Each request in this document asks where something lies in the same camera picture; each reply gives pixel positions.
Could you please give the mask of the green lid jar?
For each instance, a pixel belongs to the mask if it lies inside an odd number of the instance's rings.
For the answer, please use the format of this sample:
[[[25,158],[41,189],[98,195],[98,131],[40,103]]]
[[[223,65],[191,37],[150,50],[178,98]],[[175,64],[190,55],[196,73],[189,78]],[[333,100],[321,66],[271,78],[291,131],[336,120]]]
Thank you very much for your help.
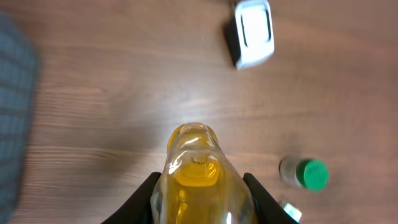
[[[279,172],[286,183],[315,192],[323,190],[329,181],[327,165],[313,158],[285,156],[280,161]]]

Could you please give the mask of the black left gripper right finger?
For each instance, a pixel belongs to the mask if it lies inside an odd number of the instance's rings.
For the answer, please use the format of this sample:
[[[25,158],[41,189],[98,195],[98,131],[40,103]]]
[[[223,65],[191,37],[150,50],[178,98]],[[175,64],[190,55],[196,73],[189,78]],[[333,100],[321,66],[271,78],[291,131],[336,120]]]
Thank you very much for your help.
[[[245,173],[243,181],[254,199],[258,223],[298,224],[251,173]]]

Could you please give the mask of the teal tissue pack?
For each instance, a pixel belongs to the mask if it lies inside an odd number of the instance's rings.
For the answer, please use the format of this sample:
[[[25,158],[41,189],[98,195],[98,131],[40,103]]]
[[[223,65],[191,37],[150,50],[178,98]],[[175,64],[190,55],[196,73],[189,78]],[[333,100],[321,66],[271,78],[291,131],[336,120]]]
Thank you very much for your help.
[[[286,201],[281,201],[280,206],[293,220],[300,223],[302,212],[297,207]]]

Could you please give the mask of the yellow dish soap bottle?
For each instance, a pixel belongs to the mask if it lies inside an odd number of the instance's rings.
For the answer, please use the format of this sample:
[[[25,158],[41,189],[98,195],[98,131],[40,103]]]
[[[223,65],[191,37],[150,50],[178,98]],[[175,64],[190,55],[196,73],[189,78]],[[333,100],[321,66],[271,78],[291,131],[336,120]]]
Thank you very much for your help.
[[[252,195],[203,123],[171,135],[167,158],[150,198],[154,223],[257,223]]]

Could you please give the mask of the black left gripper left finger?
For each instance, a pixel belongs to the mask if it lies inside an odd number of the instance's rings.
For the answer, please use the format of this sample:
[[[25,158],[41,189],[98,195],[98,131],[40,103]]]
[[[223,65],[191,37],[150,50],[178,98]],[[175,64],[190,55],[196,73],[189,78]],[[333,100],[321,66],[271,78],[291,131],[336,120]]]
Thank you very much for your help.
[[[151,173],[138,189],[101,224],[152,224],[154,218],[150,205],[160,172]]]

